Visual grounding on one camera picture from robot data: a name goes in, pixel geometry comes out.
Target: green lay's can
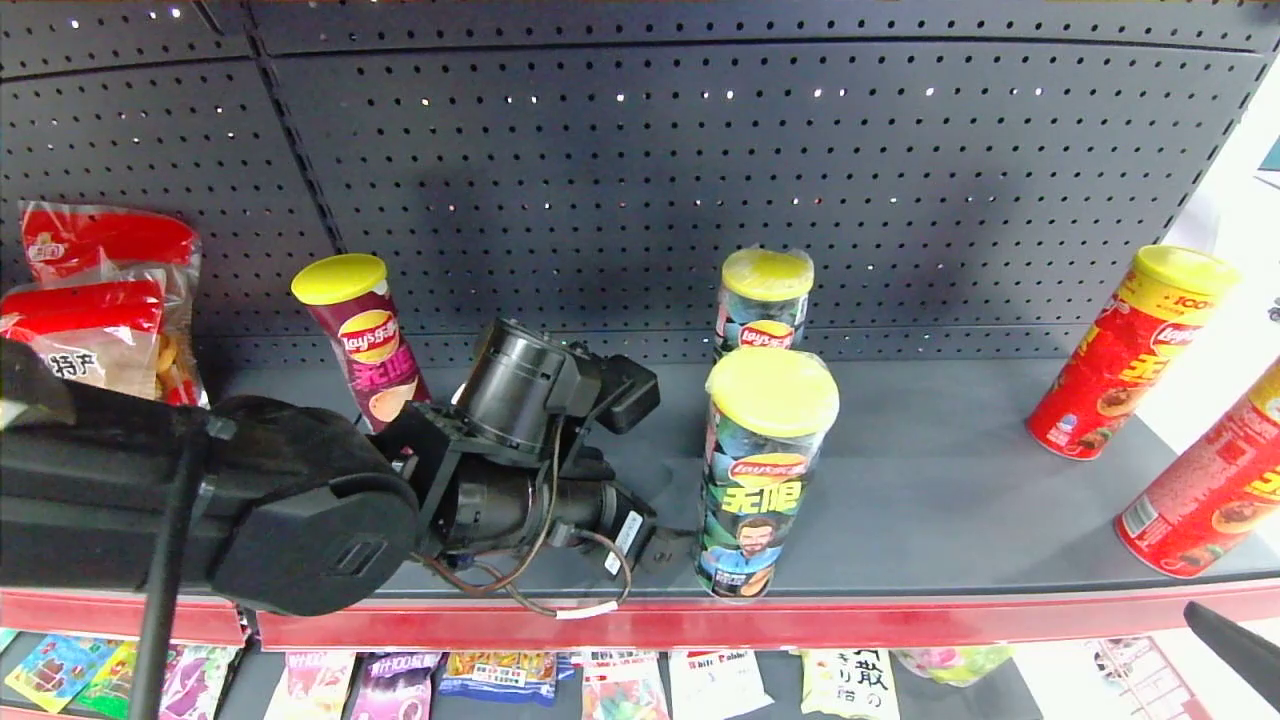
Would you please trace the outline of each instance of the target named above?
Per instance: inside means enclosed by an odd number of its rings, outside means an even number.
[[[746,247],[721,268],[716,356],[739,347],[791,347],[804,334],[813,259],[794,250]]]
[[[836,421],[840,392],[815,355],[741,347],[707,379],[710,416],[696,574],[712,594],[764,594]]]

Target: chip can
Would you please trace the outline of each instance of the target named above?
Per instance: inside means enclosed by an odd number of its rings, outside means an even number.
[[[1027,419],[1032,437],[1065,457],[1097,457],[1238,279],[1230,265],[1196,250],[1139,250]]]
[[[742,347],[712,369],[696,574],[712,594],[754,598],[773,579],[840,392],[815,355]]]
[[[1194,578],[1280,507],[1280,359],[1116,520],[1143,562]]]
[[[360,252],[317,260],[293,277],[293,296],[324,328],[356,405],[380,430],[406,402],[430,402],[413,351],[401,334],[387,264]]]
[[[812,288],[813,259],[799,250],[746,247],[730,255],[721,268],[716,356],[800,342]]]

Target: printed man's face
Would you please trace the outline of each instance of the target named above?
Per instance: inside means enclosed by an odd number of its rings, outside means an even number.
[[[737,543],[742,546],[742,555],[751,556],[769,547],[773,539],[773,528],[741,528],[737,532]]]

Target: cable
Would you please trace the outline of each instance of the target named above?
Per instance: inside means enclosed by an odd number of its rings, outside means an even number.
[[[435,557],[428,557],[417,552],[411,552],[410,557],[430,568],[431,570],[435,571],[435,574],[444,578],[447,583],[467,593],[471,597],[484,597],[486,594],[500,591],[507,585],[509,585],[511,583],[516,582],[516,578],[518,578],[529,568],[530,562],[534,561],[534,556],[538,555],[538,551],[543,548],[543,543],[547,542],[547,534],[552,529],[552,520],[554,519],[556,515],[556,493],[558,492],[559,488],[559,443],[563,429],[564,429],[564,416],[561,415],[556,419],[556,433],[552,436],[550,498],[547,501],[547,515],[545,518],[543,518],[543,527],[541,529],[539,529],[538,537],[534,539],[534,543],[529,547],[529,552],[526,552],[525,556],[521,557],[520,562],[516,564],[516,568],[509,574],[497,575],[494,578],[494,582],[489,583],[488,585],[474,585],[460,578],[457,573],[451,570],[448,566],[445,566]],[[536,505],[538,503],[535,498],[534,507],[536,507]]]
[[[210,418],[209,423],[214,420],[216,418]],[[147,570],[147,602],[138,637],[133,688],[129,691],[129,720],[155,720],[160,712],[164,667],[169,657],[173,615],[178,606],[178,584],[182,580],[182,556],[191,529],[191,509],[200,491],[205,457],[211,443],[209,425],[201,423],[191,428],[174,469],[164,524],[156,533],[155,553]]]
[[[618,561],[620,561],[620,571],[622,573],[622,589],[621,589],[621,592],[618,592],[617,597],[614,597],[613,600],[607,600],[604,602],[599,602],[596,605],[589,605],[586,607],[573,607],[573,609],[568,609],[568,610],[557,610],[554,607],[547,607],[545,605],[541,605],[540,602],[530,598],[529,596],[526,596],[525,593],[522,593],[520,591],[520,588],[517,588],[513,583],[507,584],[507,587],[504,588],[507,591],[507,594],[509,594],[512,600],[515,600],[517,603],[520,603],[526,610],[531,610],[531,611],[534,611],[534,612],[536,612],[539,615],[543,615],[545,618],[554,618],[557,620],[581,620],[581,619],[585,619],[585,618],[594,618],[596,615],[604,615],[605,612],[612,612],[612,611],[617,610],[618,606],[621,606],[623,602],[626,602],[627,598],[631,596],[632,575],[631,575],[631,566],[627,564],[627,557],[622,552],[622,550],[617,546],[617,543],[614,543],[609,538],[607,538],[607,537],[604,537],[604,536],[602,536],[599,533],[591,532],[591,530],[584,530],[581,528],[575,528],[573,534],[576,534],[579,537],[582,537],[582,538],[588,538],[588,539],[595,541],[595,542],[603,544],[604,548],[608,550],[611,555],[613,555],[614,557],[618,559]],[[489,565],[486,562],[479,562],[477,561],[477,562],[475,562],[475,566],[480,568],[485,573],[489,573],[494,578],[500,578],[502,577],[498,573],[497,568],[494,568],[493,565]]]

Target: snack package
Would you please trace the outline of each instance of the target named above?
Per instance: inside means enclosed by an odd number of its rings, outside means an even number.
[[[671,720],[658,653],[591,651],[582,665],[582,720]]]
[[[264,720],[338,720],[347,703],[353,652],[287,652]]]
[[[18,288],[0,301],[0,337],[29,345],[64,380],[157,400],[163,314],[157,270],[77,287]]]
[[[200,278],[195,231],[141,210],[26,201],[22,243],[40,291],[114,283],[131,272],[159,272],[164,313],[155,341],[156,400],[207,405],[191,350],[192,301]],[[60,307],[51,301],[42,306]]]
[[[887,650],[804,650],[800,712],[860,720],[900,720]]]
[[[556,705],[554,652],[451,652],[442,696]]]
[[[157,720],[214,720],[238,652],[233,647],[179,646],[165,674]]]
[[[673,720],[724,720],[773,703],[749,650],[673,651],[668,667]]]
[[[908,670],[936,683],[966,688],[1012,657],[1014,646],[918,647],[895,650]]]
[[[170,661],[177,656],[169,650]],[[133,665],[137,662],[138,646],[127,642],[115,648],[115,653],[102,664],[88,685],[76,696],[72,707],[83,707],[124,720],[129,716],[129,689],[133,688]]]
[[[118,647],[120,641],[46,635],[4,683],[45,712],[60,712]]]
[[[365,657],[351,720],[428,720],[431,671],[439,652],[392,652]]]

